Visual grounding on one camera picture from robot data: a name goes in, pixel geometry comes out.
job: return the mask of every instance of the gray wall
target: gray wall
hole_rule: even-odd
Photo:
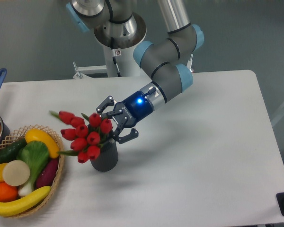
[[[0,68],[6,82],[71,79],[77,66],[103,65],[93,33],[71,23],[65,0],[0,1]],[[167,37],[155,0],[137,0],[147,40]],[[284,0],[186,0],[192,23],[204,31],[205,44],[194,55],[195,72],[252,70],[268,114],[284,100]],[[274,128],[284,160],[284,118]]]

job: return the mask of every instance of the light blue joint cap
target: light blue joint cap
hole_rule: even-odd
[[[71,17],[71,20],[75,23],[75,25],[80,29],[81,32],[88,32],[89,28],[86,27],[86,25],[83,23],[83,21],[80,19],[80,17],[77,15],[77,13],[74,11],[74,9],[71,7],[71,3],[66,4],[66,9]]]
[[[198,25],[193,24],[192,27],[194,27],[195,32],[197,33],[197,44],[195,46],[195,50],[198,49],[200,46],[204,43],[204,34],[201,30],[201,28]]]
[[[176,68],[179,71],[181,83],[182,83],[182,92],[184,92],[187,88],[189,88],[193,84],[193,74],[183,64],[176,65]]]
[[[137,45],[137,47],[133,51],[133,58],[136,61],[136,63],[139,65],[140,68],[141,68],[142,57],[143,57],[144,53],[146,52],[146,50],[151,45],[153,45],[153,43],[151,41],[143,41],[142,43]]]

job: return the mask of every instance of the yellow banana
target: yellow banana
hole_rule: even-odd
[[[42,201],[49,194],[50,190],[50,186],[44,186],[21,199],[12,202],[0,202],[0,216],[7,217],[26,211]]]

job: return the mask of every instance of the blue light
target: blue light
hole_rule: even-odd
[[[143,102],[143,100],[142,100],[141,98],[138,98],[138,99],[137,99],[137,103],[138,103],[138,104],[141,104],[142,102]]]

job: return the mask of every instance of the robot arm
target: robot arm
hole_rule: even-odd
[[[110,23],[117,23],[116,18],[118,20],[125,17],[131,18],[132,12],[131,8],[128,7],[130,4],[128,0],[106,0],[104,4],[101,0],[72,0],[72,7],[78,13],[79,9],[76,4],[74,5],[74,2],[81,3],[81,7],[90,4],[89,8],[92,8],[91,2],[94,2],[93,7],[95,9],[100,10],[102,8],[102,11],[97,10],[94,15],[89,14],[88,17],[87,13],[82,16],[83,11],[81,11],[80,16],[83,17],[83,20],[89,20],[90,25],[92,23],[93,25],[104,23],[107,19]],[[116,103],[113,97],[109,96],[97,108],[97,112],[102,117],[113,118],[116,122],[117,128],[111,132],[110,136],[120,144],[138,137],[138,131],[133,127],[139,121],[193,84],[190,69],[183,64],[174,65],[173,63],[192,53],[203,44],[203,32],[199,26],[190,24],[182,0],[158,0],[158,3],[169,37],[158,45],[154,45],[150,41],[140,42],[133,51],[134,60],[152,79],[152,82],[122,102]],[[124,14],[122,14],[122,7],[120,9],[122,4],[124,4]],[[113,111],[104,113],[103,111],[108,106],[114,106]],[[120,137],[119,135],[124,128],[131,128],[132,130],[128,135]]]

